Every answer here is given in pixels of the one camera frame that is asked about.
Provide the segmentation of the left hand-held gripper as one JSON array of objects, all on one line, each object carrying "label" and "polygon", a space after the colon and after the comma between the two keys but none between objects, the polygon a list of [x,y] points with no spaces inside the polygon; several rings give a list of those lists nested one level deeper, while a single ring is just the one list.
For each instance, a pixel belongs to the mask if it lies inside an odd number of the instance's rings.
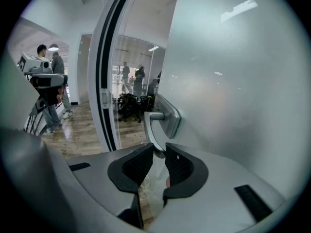
[{"label": "left hand-held gripper", "polygon": [[18,67],[39,93],[33,111],[43,111],[51,105],[59,104],[56,96],[58,89],[60,87],[65,88],[67,85],[67,75],[53,73],[50,62],[26,53],[21,55]]}]

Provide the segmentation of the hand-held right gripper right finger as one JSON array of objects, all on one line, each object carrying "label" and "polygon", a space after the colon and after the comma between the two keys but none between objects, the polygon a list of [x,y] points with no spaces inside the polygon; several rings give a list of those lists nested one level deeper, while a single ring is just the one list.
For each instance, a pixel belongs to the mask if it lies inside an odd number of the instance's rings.
[{"label": "hand-held right gripper right finger", "polygon": [[284,203],[271,185],[237,162],[166,144],[170,186],[152,232],[239,232]]}]

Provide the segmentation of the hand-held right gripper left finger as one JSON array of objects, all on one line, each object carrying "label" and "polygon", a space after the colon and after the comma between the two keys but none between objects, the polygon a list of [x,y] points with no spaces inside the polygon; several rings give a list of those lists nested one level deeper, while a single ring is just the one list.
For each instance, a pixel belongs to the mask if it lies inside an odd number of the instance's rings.
[{"label": "hand-held right gripper left finger", "polygon": [[143,229],[138,189],[153,165],[154,146],[140,144],[121,150],[69,159],[82,187],[107,211]]}]

